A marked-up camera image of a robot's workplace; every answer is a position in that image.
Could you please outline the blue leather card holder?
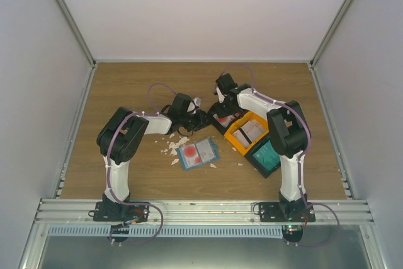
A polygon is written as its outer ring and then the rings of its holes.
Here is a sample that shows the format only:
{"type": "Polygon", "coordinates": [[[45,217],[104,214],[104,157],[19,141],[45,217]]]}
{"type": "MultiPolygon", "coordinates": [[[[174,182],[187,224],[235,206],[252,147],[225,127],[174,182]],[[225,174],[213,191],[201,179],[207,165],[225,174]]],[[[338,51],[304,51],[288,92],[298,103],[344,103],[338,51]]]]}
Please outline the blue leather card holder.
{"type": "Polygon", "coordinates": [[[184,171],[210,164],[220,159],[219,149],[209,137],[181,146],[177,148],[176,152],[184,171]]]}

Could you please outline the white card with red dots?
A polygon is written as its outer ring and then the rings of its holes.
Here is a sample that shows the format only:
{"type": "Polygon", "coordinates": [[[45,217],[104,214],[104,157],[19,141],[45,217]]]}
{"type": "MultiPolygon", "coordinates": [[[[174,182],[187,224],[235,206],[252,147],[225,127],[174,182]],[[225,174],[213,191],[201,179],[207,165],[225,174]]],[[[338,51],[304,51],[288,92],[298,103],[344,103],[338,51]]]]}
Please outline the white card with red dots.
{"type": "Polygon", "coordinates": [[[202,159],[194,144],[189,144],[179,148],[178,156],[183,169],[191,169],[202,163],[202,159]]]}

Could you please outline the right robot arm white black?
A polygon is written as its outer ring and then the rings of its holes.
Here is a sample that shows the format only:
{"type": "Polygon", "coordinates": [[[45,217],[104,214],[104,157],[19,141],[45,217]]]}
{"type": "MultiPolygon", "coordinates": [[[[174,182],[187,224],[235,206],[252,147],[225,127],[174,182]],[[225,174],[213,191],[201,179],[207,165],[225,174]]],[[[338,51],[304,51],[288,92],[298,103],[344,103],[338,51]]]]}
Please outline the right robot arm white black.
{"type": "Polygon", "coordinates": [[[292,222],[308,207],[304,186],[304,159],[311,133],[298,102],[274,100],[248,84],[238,85],[229,73],[216,79],[219,101],[213,105],[219,117],[240,110],[257,114],[268,123],[271,146],[280,157],[279,215],[292,222]]]}

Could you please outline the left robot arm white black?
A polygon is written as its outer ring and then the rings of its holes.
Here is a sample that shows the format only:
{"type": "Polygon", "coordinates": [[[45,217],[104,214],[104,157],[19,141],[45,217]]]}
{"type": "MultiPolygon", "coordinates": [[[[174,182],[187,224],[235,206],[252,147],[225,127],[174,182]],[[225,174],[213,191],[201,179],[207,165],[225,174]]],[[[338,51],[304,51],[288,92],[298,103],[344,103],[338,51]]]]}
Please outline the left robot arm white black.
{"type": "Polygon", "coordinates": [[[133,112],[119,107],[98,134],[96,143],[106,166],[106,189],[99,210],[107,210],[116,221],[130,213],[128,167],[145,135],[173,134],[180,128],[196,132],[208,125],[200,98],[178,93],[170,105],[157,113],[133,112]]]}

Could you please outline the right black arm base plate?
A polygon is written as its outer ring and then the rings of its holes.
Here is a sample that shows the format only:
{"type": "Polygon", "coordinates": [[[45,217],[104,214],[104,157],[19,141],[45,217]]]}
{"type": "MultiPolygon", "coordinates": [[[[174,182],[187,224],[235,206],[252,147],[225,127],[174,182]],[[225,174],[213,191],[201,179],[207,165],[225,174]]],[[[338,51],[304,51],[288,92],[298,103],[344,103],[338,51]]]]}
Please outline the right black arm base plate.
{"type": "Polygon", "coordinates": [[[261,222],[315,222],[315,214],[311,214],[305,204],[286,202],[258,202],[252,206],[252,212],[259,215],[261,222]]]}

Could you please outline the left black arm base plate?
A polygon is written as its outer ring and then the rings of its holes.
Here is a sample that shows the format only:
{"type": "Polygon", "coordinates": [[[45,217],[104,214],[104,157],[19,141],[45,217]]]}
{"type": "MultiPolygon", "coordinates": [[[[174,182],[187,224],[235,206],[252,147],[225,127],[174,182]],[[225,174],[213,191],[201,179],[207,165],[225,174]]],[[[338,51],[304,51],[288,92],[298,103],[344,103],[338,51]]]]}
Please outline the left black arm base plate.
{"type": "Polygon", "coordinates": [[[88,215],[96,222],[122,222],[127,224],[147,222],[149,206],[149,203],[122,205],[106,200],[97,202],[94,210],[90,210],[88,215]]]}

